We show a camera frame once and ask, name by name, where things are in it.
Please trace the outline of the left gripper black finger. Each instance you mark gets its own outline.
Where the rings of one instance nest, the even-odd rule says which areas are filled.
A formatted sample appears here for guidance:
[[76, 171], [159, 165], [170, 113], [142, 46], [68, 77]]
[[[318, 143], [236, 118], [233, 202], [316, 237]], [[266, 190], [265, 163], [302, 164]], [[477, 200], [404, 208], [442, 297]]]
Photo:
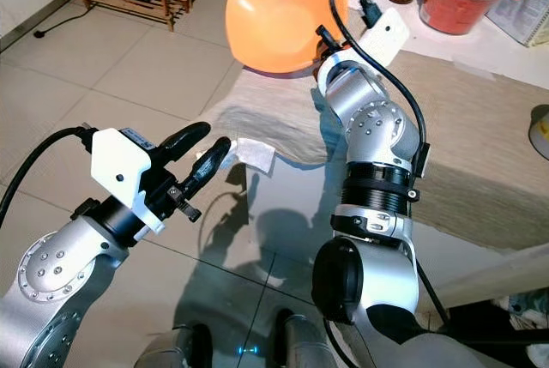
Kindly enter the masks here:
[[190, 151], [199, 141], [202, 141], [211, 132], [208, 122], [196, 122], [184, 126], [183, 129], [173, 133], [161, 141], [160, 145], [152, 151], [153, 163], [173, 163]]
[[193, 198], [196, 193], [209, 183], [220, 169], [223, 160], [230, 153], [232, 141], [226, 136], [217, 138], [211, 148], [197, 159], [188, 177], [182, 181], [182, 196]]

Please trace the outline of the orange plastic bowl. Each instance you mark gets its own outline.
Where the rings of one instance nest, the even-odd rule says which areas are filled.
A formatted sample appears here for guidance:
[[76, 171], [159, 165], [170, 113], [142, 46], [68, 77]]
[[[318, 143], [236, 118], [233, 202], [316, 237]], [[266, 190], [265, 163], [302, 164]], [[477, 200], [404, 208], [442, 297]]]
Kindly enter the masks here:
[[337, 41], [329, 0], [227, 0], [225, 31], [232, 55], [248, 69], [270, 74], [309, 69], [325, 27]]

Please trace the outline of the white paper napkin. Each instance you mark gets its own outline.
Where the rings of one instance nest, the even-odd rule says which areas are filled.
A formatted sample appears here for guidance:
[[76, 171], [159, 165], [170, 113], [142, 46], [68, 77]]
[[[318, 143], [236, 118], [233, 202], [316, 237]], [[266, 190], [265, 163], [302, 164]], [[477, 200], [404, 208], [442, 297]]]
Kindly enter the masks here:
[[275, 149], [267, 143], [252, 138], [233, 138], [227, 156], [220, 162], [220, 169], [227, 169], [238, 163], [254, 168], [255, 171], [270, 173], [275, 160]]

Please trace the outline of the beige table cloth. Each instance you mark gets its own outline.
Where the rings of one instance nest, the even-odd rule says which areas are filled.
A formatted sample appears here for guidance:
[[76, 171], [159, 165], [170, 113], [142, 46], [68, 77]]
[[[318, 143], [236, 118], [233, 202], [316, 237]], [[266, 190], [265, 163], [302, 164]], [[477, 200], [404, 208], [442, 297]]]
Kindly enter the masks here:
[[[533, 109], [549, 91], [411, 51], [401, 51], [389, 69], [422, 106], [431, 144], [413, 219], [494, 250], [549, 244], [549, 160], [527, 136]], [[216, 136], [266, 143], [293, 163], [317, 166], [346, 153], [340, 125], [310, 76], [243, 71], [201, 118]]]

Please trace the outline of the grey left robot leg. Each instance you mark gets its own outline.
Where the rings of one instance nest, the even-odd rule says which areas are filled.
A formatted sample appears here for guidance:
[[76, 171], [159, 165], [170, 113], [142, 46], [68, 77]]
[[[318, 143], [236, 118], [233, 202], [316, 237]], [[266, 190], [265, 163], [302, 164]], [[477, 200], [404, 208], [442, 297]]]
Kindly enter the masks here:
[[173, 326], [146, 345], [133, 368], [199, 368], [200, 338], [196, 326]]

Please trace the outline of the grey robot leg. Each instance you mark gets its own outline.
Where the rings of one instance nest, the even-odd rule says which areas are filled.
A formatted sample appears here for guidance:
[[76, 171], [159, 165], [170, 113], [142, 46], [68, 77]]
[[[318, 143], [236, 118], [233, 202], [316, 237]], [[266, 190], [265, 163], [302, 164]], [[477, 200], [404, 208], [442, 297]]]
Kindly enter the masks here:
[[146, 345], [133, 368], [199, 368], [200, 338], [196, 326], [173, 326]]
[[275, 313], [272, 343], [274, 368], [340, 368], [321, 330], [289, 309]]

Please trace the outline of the grey right robot leg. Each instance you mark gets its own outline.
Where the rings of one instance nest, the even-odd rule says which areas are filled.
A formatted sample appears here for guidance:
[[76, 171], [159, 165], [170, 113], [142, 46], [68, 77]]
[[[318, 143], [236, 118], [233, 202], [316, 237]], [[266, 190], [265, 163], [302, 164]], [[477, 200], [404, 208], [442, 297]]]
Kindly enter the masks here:
[[272, 343], [274, 368], [340, 368], [321, 330], [289, 309], [275, 313]]

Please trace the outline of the grey metal bowl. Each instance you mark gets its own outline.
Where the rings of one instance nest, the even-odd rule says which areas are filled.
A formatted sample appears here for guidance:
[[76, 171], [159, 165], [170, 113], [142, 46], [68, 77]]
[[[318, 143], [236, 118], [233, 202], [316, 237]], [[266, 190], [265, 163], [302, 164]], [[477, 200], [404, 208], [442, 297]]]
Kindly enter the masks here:
[[549, 160], [549, 104], [534, 106], [527, 136], [542, 159]]

